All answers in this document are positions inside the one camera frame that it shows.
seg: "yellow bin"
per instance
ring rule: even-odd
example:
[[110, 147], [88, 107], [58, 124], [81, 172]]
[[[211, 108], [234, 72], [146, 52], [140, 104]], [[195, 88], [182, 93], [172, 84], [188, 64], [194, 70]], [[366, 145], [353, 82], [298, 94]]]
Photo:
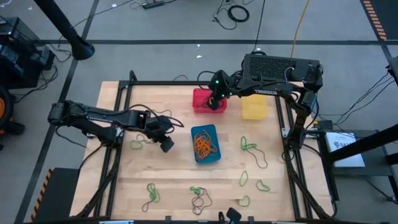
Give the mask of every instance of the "yellow bin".
[[267, 98], [264, 95], [242, 97], [242, 117], [244, 119], [263, 119], [267, 116]]

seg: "wooden tabletop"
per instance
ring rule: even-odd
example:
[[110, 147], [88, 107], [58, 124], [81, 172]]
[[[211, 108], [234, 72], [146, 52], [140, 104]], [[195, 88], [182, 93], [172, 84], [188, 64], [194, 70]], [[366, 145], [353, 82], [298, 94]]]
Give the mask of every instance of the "wooden tabletop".
[[[96, 106], [112, 110], [117, 87], [118, 82], [103, 82]], [[112, 219], [164, 220], [166, 215], [171, 215], [173, 220], [217, 220], [219, 211], [226, 212], [233, 207], [242, 214], [243, 220], [248, 216], [254, 216], [257, 221], [294, 220], [288, 175], [281, 158], [283, 147], [275, 98], [267, 97], [267, 116], [263, 120], [251, 121], [242, 119], [238, 97], [228, 100], [223, 114], [195, 114], [192, 109], [194, 88], [197, 87], [133, 86], [130, 105], [141, 103], [156, 111], [170, 109], [172, 116], [185, 128], [175, 128], [170, 135], [175, 145], [168, 153], [164, 153], [159, 144], [145, 144], [142, 150], [133, 150], [130, 142], [137, 133], [125, 132]], [[281, 99], [281, 102], [288, 127], [284, 101]], [[222, 157], [216, 163], [200, 165], [194, 159], [190, 130], [206, 124], [216, 126]], [[265, 152], [268, 168], [258, 168], [254, 157], [240, 149], [241, 136], [246, 136], [248, 143], [256, 143]], [[306, 139], [305, 143], [318, 149], [316, 140]], [[96, 139], [89, 140], [85, 156], [99, 144]], [[83, 166], [70, 215], [80, 212], [97, 190], [104, 152], [104, 149], [100, 150]], [[301, 152], [308, 189], [323, 209], [332, 214], [322, 162], [305, 147]], [[259, 160], [259, 163], [264, 165], [264, 161]], [[240, 187], [239, 178], [244, 170], [248, 172], [249, 180]], [[258, 180], [268, 185], [271, 191], [259, 191], [255, 186]], [[161, 200], [151, 203], [148, 212], [144, 213], [141, 208], [149, 201], [146, 189], [149, 183], [156, 185]], [[213, 201], [201, 215], [192, 212], [191, 199], [195, 196], [190, 190], [192, 186], [206, 188]], [[298, 188], [297, 191], [300, 213], [304, 217], [302, 195]], [[250, 206], [240, 207], [236, 200], [245, 195], [251, 199]], [[105, 211], [107, 199], [106, 192], [101, 213]]]

